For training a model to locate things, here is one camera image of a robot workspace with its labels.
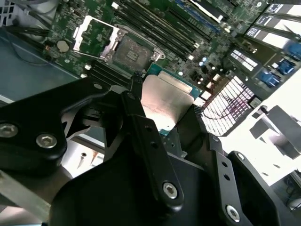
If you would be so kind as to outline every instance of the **ventilation grille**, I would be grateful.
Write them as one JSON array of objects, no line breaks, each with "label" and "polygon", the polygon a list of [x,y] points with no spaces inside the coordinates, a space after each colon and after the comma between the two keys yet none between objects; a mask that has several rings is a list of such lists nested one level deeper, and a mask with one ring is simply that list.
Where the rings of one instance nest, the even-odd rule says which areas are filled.
[{"label": "ventilation grille", "polygon": [[248,102],[253,97],[254,93],[235,76],[204,109],[202,119],[207,131],[225,135],[251,110]]},{"label": "ventilation grille", "polygon": [[15,15],[15,4],[0,0],[0,27],[11,25]]}]

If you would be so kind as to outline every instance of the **metal mesh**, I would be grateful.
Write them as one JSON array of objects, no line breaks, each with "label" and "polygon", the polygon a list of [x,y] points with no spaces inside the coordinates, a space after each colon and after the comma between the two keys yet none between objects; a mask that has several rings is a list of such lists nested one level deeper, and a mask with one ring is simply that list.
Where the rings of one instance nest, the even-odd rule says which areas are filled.
[{"label": "metal mesh", "polygon": [[208,132],[223,136],[251,109],[248,101],[254,93],[234,77],[204,109],[202,117]]}]

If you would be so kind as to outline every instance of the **white surface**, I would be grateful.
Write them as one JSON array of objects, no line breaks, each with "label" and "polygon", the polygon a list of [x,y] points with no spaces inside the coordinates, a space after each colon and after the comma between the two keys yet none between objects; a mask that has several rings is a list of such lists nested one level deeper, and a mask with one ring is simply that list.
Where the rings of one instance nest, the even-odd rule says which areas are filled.
[{"label": "white surface", "polygon": [[[290,78],[282,87],[272,94],[261,105],[266,105],[268,110],[278,105],[287,114],[301,120],[301,108],[299,106],[301,96],[301,70]],[[283,156],[274,146],[255,140],[249,129],[259,120],[250,114],[232,133],[227,137],[220,137],[224,151],[232,150],[244,154],[251,164],[260,173],[262,178],[272,185],[295,169],[301,169],[301,157],[295,160]]]}]

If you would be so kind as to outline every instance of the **motherboard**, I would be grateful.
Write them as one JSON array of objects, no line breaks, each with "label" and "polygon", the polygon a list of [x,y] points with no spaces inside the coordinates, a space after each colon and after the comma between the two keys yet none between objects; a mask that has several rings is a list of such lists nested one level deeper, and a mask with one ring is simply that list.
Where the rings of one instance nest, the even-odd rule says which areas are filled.
[{"label": "motherboard", "polygon": [[82,78],[107,74],[124,85],[158,65],[202,89],[266,8],[263,0],[64,0],[43,53]]}]

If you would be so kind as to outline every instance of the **bolt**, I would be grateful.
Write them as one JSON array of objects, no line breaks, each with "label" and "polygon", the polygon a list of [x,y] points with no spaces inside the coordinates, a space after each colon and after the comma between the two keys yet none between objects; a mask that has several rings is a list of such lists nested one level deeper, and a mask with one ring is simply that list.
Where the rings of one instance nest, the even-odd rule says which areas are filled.
[{"label": "bolt", "polygon": [[238,153],[237,155],[239,156],[239,158],[240,158],[241,160],[245,160],[245,157],[244,157],[241,153]]},{"label": "bolt", "polygon": [[132,93],[127,93],[127,95],[128,95],[129,98],[135,100],[135,97],[134,97],[134,95]]},{"label": "bolt", "polygon": [[9,123],[0,124],[0,137],[10,138],[17,135],[17,133],[18,133],[17,126]]},{"label": "bolt", "polygon": [[234,220],[236,223],[238,223],[240,221],[239,213],[233,206],[230,206],[230,205],[226,206],[226,211],[227,211],[228,216],[232,220]]},{"label": "bolt", "polygon": [[212,138],[213,138],[213,140],[215,140],[216,142],[219,142],[219,139],[218,139],[215,135],[212,135]]},{"label": "bolt", "polygon": [[50,134],[40,134],[36,139],[37,145],[42,148],[53,148],[57,144],[57,139]]},{"label": "bolt", "polygon": [[170,199],[175,199],[178,196],[177,189],[169,182],[163,184],[163,191]]},{"label": "bolt", "polygon": [[94,83],[94,87],[96,89],[103,89],[103,87],[101,85],[97,84],[97,83]]}]

